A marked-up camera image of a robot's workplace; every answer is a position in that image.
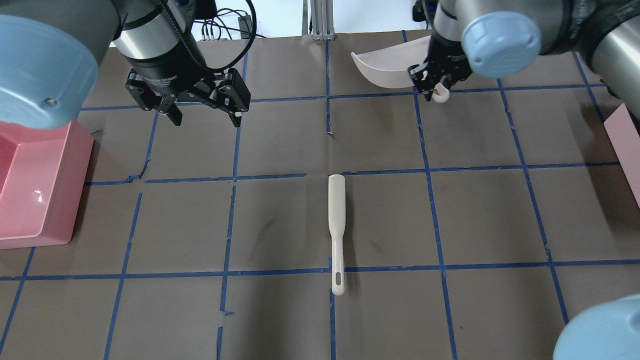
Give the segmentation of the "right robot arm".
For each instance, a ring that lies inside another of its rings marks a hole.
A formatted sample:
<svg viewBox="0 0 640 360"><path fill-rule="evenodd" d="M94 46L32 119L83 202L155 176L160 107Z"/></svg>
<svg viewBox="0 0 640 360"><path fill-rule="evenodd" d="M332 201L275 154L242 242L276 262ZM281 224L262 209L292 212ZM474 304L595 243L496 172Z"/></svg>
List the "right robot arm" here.
<svg viewBox="0 0 640 360"><path fill-rule="evenodd" d="M539 56L576 51L620 99L639 132L637 0L418 0L413 20L432 25L426 57L407 68L426 100L476 74L514 75Z"/></svg>

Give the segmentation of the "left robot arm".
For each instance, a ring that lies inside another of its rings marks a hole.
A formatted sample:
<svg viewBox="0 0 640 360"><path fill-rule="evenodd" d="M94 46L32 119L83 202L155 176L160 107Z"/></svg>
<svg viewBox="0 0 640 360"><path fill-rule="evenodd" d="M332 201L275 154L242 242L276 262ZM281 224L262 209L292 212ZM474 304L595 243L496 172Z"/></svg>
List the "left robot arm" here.
<svg viewBox="0 0 640 360"><path fill-rule="evenodd" d="M218 109L239 127L251 93L234 68L254 42L212 68L192 34L217 7L196 0L3 0L0 118L57 129L77 117L111 44L130 64L126 91L146 112L182 123L178 103Z"/></svg>

